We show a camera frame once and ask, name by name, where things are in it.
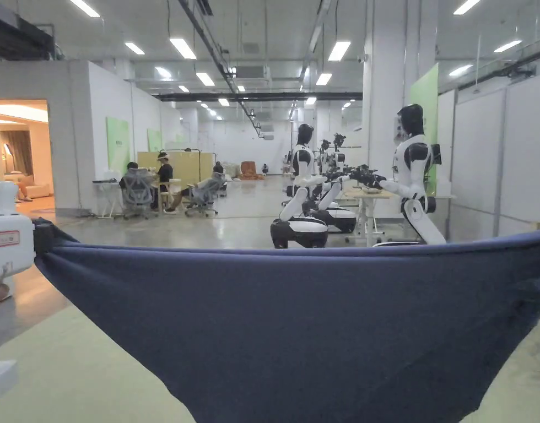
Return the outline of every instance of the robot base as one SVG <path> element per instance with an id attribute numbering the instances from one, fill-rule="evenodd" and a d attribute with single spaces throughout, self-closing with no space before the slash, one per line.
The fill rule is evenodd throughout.
<path id="1" fill-rule="evenodd" d="M 309 215 L 324 221 L 327 226 L 337 228 L 342 234 L 351 234 L 357 227 L 357 216 L 350 210 L 341 208 L 311 210 Z"/>
<path id="2" fill-rule="evenodd" d="M 288 241 L 295 241 L 305 248 L 324 248 L 327 243 L 327 225 L 311 217 L 291 218 L 289 221 L 274 220 L 270 226 L 274 248 L 288 248 Z"/>

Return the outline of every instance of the curtain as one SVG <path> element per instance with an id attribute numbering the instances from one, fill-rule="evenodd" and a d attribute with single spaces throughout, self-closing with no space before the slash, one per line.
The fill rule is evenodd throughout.
<path id="1" fill-rule="evenodd" d="M 29 176 L 33 174 L 31 136 L 29 131 L 1 131 L 2 142 L 8 144 L 13 155 L 15 170 Z"/>

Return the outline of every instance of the beige sofa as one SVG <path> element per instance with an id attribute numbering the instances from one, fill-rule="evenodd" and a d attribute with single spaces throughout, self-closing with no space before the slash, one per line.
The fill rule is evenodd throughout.
<path id="1" fill-rule="evenodd" d="M 22 173 L 8 173 L 4 179 L 10 182 L 25 182 L 27 193 L 31 198 L 48 197 L 51 195 L 51 187 L 48 184 L 35 185 L 33 176 L 25 176 Z"/>

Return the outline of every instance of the black robot head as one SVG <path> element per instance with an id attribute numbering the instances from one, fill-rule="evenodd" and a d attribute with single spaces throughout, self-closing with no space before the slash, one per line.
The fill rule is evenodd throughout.
<path id="1" fill-rule="evenodd" d="M 302 123 L 298 128 L 298 145 L 308 145 L 313 137 L 313 126 Z"/>
<path id="2" fill-rule="evenodd" d="M 425 135 L 423 127 L 423 108 L 418 104 L 410 104 L 401 109 L 397 115 L 402 121 L 403 130 L 410 137 Z"/>

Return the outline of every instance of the yellow partition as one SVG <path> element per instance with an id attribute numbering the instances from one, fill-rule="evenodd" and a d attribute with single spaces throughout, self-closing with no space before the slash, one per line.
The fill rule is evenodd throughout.
<path id="1" fill-rule="evenodd" d="M 186 184 L 196 184 L 212 175 L 213 154 L 199 153 L 198 151 L 174 151 L 166 150 L 170 155 L 170 164 L 174 168 L 174 178 L 182 180 L 182 187 Z M 154 168 L 160 167 L 156 160 L 158 153 L 140 151 L 137 153 L 137 163 L 139 167 Z"/>

